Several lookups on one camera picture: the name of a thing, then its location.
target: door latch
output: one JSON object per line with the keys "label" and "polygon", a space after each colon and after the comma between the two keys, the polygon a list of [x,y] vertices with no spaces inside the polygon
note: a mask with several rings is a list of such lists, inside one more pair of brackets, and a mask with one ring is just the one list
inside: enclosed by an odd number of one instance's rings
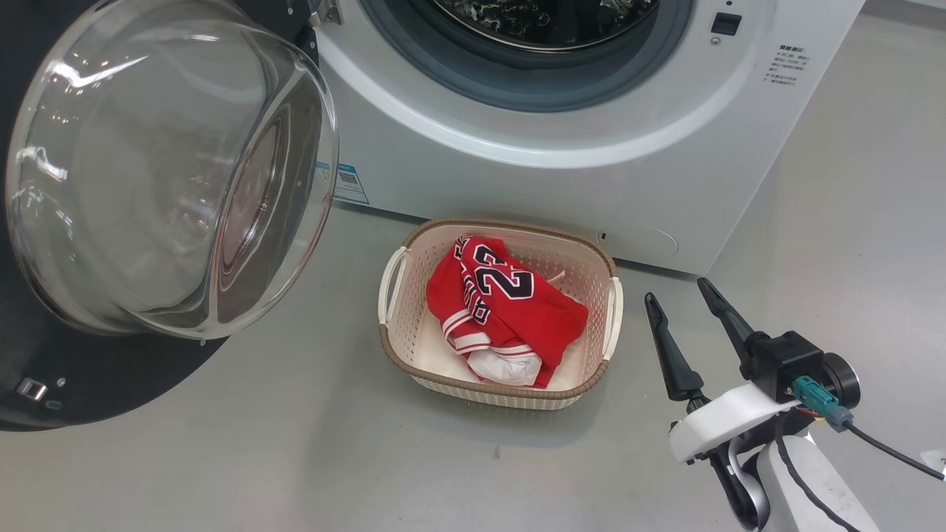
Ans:
{"label": "door latch", "polygon": [[45,384],[39,381],[34,381],[29,377],[24,377],[23,381],[20,382],[20,385],[16,387],[16,393],[27,399],[37,402],[42,399],[44,395],[46,395],[46,390],[48,390],[48,388],[46,388]]}

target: printed label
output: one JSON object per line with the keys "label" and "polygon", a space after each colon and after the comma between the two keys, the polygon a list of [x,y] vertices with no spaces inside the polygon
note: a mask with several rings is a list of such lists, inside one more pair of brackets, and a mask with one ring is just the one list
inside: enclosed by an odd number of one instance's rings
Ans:
{"label": "printed label", "polygon": [[[328,174],[330,171],[328,164],[317,161],[315,166],[319,172],[319,179],[322,180],[322,184],[328,186]],[[361,186],[361,179],[359,179],[355,167],[339,165],[336,176],[334,195],[336,199],[356,204],[368,204],[368,195],[364,193],[364,187]]]}
{"label": "printed label", "polygon": [[328,166],[328,163],[316,161],[315,169],[319,172],[319,180],[322,181],[322,186],[328,186],[328,172],[332,170],[332,168]]}
{"label": "printed label", "polygon": [[921,452],[920,458],[926,465],[937,471],[943,471],[946,474],[946,451],[937,449],[934,451]]}
{"label": "printed label", "polygon": [[804,76],[811,59],[804,48],[780,44],[769,64],[768,72],[765,73],[764,81],[794,87]]}

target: teal connector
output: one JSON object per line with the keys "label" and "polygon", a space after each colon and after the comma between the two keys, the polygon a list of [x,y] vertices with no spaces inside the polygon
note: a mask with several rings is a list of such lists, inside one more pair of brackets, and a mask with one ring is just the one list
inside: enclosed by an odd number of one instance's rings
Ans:
{"label": "teal connector", "polygon": [[839,433],[848,429],[844,426],[846,421],[854,420],[854,414],[841,406],[841,401],[837,397],[810,377],[797,378],[792,384],[792,393],[795,399],[818,412]]}

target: washing machine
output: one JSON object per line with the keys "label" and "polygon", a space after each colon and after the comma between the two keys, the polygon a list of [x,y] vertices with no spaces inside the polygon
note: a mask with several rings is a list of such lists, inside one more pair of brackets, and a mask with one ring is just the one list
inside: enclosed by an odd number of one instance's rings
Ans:
{"label": "washing machine", "polygon": [[704,273],[860,0],[7,0],[0,430],[128,412],[333,200]]}
{"label": "washing machine", "polygon": [[325,0],[336,197],[705,274],[862,0]]}

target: gray floor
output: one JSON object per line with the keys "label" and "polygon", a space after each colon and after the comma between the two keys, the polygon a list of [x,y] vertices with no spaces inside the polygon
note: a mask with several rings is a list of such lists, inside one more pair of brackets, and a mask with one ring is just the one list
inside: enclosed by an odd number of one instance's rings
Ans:
{"label": "gray floor", "polygon": [[[946,448],[946,37],[858,20],[710,277],[757,328],[857,368],[866,430]],[[293,291],[153,403],[0,434],[3,529],[737,530],[710,469],[674,463],[642,306],[653,291],[718,395],[735,355],[686,279],[624,269],[604,381],[558,413],[429,392],[378,344],[377,280],[409,222],[337,209]],[[886,530],[942,529],[944,489],[850,434],[815,439]]]}

